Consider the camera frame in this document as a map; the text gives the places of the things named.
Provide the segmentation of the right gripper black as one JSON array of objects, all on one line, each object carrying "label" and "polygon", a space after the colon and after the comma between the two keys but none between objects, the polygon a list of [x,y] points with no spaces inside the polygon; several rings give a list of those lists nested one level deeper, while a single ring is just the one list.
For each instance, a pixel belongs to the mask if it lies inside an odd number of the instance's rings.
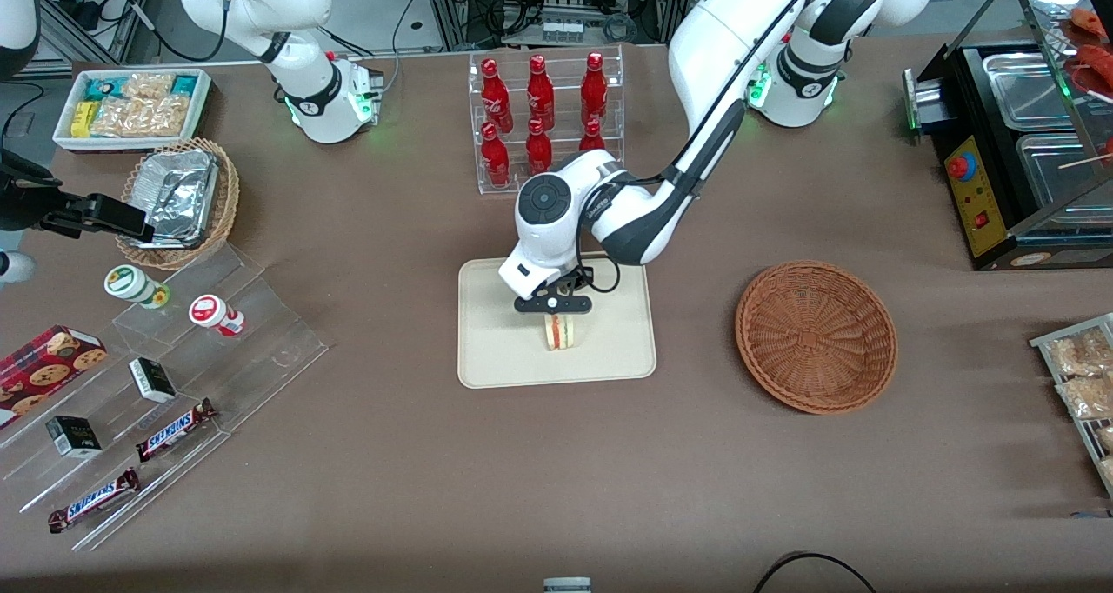
[{"label": "right gripper black", "polygon": [[151,240],[147,214],[114,197],[92,192],[86,197],[63,194],[61,181],[43,166],[3,150],[1,172],[1,230],[41,231],[80,239],[83,233],[111,233],[135,240]]}]

